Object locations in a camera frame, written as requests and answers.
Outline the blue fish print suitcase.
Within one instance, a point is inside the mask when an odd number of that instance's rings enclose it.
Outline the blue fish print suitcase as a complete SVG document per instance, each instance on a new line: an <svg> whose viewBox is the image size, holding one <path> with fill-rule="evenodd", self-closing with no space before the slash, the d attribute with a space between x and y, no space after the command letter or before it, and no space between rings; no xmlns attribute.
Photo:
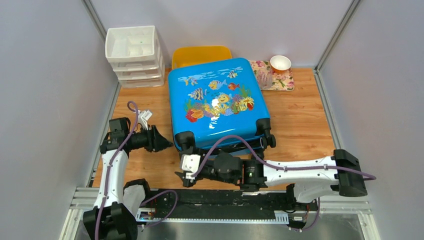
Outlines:
<svg viewBox="0 0 424 240"><path fill-rule="evenodd" d="M168 74L174 145L244 153L274 148L271 116L250 62L232 58L173 69Z"/></svg>

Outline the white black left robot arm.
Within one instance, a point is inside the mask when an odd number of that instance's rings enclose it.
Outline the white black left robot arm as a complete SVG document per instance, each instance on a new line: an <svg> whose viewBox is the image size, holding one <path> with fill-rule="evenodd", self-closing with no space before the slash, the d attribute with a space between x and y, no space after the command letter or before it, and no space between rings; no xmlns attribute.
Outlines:
<svg viewBox="0 0 424 240"><path fill-rule="evenodd" d="M130 124L127 117L110 120L109 132L99 147L103 164L100 187L93 208L82 218L92 240L137 239L138 209L148 207L153 194L144 178L124 183L130 152L145 149L156 153L173 146L155 125L134 132Z"/></svg>

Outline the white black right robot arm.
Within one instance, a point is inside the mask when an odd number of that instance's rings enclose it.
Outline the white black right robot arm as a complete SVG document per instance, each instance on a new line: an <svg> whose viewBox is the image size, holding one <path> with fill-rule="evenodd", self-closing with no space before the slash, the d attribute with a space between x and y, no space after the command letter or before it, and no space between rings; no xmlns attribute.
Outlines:
<svg viewBox="0 0 424 240"><path fill-rule="evenodd" d="M176 175L184 187L190 188L203 179L233 184L248 192L287 184L285 203L293 210L333 192L351 198L368 194L359 160L344 149L304 161L247 160L227 152L205 163L202 160L198 154L181 156L182 171Z"/></svg>

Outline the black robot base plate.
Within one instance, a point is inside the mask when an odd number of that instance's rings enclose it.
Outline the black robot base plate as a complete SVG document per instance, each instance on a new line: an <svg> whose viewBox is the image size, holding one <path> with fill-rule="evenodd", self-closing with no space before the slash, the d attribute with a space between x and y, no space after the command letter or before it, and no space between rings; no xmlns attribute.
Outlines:
<svg viewBox="0 0 424 240"><path fill-rule="evenodd" d="M151 190L155 197L141 208L153 210L155 218L168 220L271 220L275 212L312 213L318 210L315 200L300 203L282 190L246 192L241 190L165 189Z"/></svg>

